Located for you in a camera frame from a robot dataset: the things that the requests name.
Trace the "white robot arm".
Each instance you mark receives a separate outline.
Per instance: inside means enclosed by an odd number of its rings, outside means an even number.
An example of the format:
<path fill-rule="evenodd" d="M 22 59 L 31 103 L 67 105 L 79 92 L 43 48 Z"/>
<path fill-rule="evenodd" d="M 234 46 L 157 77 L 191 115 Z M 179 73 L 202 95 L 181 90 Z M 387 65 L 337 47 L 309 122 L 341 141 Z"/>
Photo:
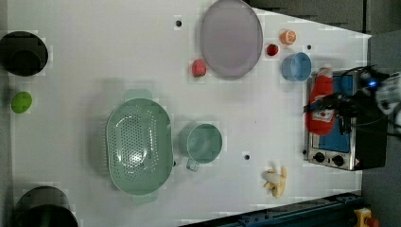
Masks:
<path fill-rule="evenodd" d="M 368 69 L 366 72 L 369 77 L 360 79 L 362 87 L 358 90 L 368 92 L 368 95 L 364 96 L 375 102 L 383 117 L 394 114 L 400 106 L 400 73 L 387 75 Z M 322 111 L 333 111 L 339 118 L 357 118 L 362 114 L 368 114 L 357 94 L 348 96 L 343 92 L 316 96 L 304 106 L 304 112 L 307 114 L 318 114 Z"/>

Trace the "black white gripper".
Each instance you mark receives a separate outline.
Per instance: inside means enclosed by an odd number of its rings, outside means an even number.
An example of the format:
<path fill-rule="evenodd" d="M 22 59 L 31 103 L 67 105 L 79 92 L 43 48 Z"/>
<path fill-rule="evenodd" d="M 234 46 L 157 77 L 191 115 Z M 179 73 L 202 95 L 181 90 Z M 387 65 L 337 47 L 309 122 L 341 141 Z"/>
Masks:
<path fill-rule="evenodd" d="M 338 110 L 340 134 L 387 122 L 387 116 L 377 107 L 375 95 L 389 76 L 374 69 L 349 69 L 339 74 L 340 94 L 322 96 L 304 106 L 305 113 Z"/>

